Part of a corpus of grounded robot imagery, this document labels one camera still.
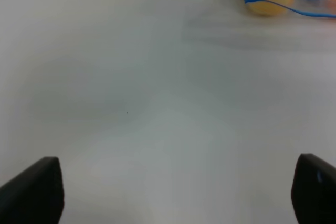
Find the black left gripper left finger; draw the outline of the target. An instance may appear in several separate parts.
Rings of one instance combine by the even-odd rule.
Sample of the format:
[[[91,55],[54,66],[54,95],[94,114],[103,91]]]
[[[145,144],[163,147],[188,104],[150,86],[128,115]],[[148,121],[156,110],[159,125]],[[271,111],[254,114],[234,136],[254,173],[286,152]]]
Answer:
[[[57,157],[41,158],[1,186],[1,223],[59,223],[64,205]]]

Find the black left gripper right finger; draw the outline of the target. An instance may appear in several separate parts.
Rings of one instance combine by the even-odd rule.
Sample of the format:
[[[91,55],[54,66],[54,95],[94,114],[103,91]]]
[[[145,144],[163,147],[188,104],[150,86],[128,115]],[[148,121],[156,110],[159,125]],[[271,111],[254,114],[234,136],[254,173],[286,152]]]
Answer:
[[[313,154],[296,163],[291,202],[299,224],[335,223],[335,167]]]

